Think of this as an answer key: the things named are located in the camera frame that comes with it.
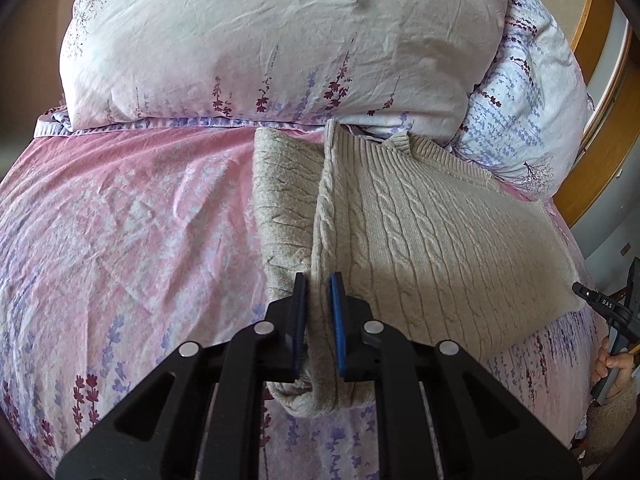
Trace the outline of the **person's right hand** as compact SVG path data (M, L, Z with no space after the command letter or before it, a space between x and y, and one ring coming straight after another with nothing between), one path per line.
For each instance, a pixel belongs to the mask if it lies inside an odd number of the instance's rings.
M597 359L593 364L591 382L596 384L599 380L608 378L612 370L618 370L618 373L610 390L608 390L607 399L612 399L617 393L623 391L631 381L631 375L634 371L634 356L628 352L611 356L608 353L608 337L604 337L598 350Z

